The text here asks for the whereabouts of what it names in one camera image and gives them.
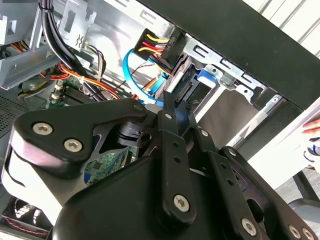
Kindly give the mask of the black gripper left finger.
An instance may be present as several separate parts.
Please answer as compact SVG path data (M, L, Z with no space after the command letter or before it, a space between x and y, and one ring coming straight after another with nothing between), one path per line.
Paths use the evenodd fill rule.
M84 189L87 164L128 147L159 164L156 206L181 223L194 221L194 192L175 100L132 98L27 112L14 122L1 181L5 189L55 224L65 203Z

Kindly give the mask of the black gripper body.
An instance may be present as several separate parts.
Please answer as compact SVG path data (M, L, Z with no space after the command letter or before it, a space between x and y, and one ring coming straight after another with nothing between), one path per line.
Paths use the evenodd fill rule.
M146 157L73 196L52 231L54 240L226 240L204 170L178 170L170 178Z

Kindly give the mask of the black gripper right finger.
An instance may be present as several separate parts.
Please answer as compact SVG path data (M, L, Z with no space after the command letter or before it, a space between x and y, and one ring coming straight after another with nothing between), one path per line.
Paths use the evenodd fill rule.
M197 126L184 101L176 105L178 132L186 140L190 166L203 170L227 240L315 240L317 235L234 148L217 149Z

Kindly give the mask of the person bare hand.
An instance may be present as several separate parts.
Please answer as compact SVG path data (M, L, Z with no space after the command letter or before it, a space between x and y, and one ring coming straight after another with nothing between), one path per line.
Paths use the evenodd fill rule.
M320 120L314 120L306 123L303 126L303 134L317 137L320 135Z

